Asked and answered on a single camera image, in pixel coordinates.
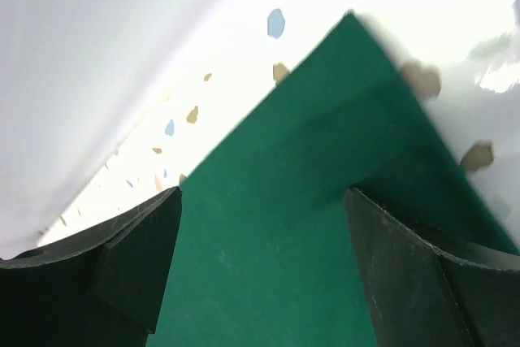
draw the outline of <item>dark green sheet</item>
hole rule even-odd
[[[150,347],[375,346],[343,196],[517,253],[353,15],[184,182]]]

